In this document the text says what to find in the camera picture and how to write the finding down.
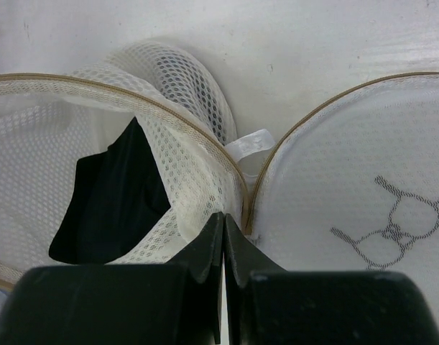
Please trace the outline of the black bra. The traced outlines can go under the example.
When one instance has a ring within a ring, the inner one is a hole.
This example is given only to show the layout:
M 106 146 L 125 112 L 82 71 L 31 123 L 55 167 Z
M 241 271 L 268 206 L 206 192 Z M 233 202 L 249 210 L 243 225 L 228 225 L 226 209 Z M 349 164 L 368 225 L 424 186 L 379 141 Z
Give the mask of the black bra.
M 73 196 L 48 254 L 70 265 L 112 262 L 169 208 L 147 138 L 132 119 L 105 152 L 77 161 Z

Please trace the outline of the white mesh laundry bag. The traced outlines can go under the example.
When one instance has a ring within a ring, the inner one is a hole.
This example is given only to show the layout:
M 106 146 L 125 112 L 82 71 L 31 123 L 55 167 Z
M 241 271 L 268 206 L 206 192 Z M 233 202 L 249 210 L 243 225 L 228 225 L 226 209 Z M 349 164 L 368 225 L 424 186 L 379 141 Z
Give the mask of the white mesh laundry bag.
M 69 75 L 0 75 L 0 287 L 53 263 L 76 162 L 130 121 L 170 204 L 115 263 L 166 262 L 222 211 L 285 269 L 394 270 L 439 298 L 439 72 L 351 88 L 274 141 L 239 137 L 208 70 L 156 42 Z

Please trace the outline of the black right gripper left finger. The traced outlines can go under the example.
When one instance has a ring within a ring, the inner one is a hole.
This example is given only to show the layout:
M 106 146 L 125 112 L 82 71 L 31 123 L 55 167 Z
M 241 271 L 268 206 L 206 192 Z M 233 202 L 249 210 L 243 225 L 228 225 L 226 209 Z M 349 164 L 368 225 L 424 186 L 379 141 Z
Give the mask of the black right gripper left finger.
M 164 264 L 38 267 L 0 312 L 0 344 L 219 344 L 222 213 Z

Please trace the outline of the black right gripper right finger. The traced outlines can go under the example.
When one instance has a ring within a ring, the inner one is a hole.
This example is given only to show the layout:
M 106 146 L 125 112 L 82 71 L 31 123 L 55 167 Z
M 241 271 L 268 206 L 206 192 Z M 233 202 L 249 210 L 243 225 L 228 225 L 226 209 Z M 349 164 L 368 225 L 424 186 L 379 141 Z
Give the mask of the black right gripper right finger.
M 439 344 L 423 294 L 397 272 L 287 271 L 223 223 L 231 344 Z

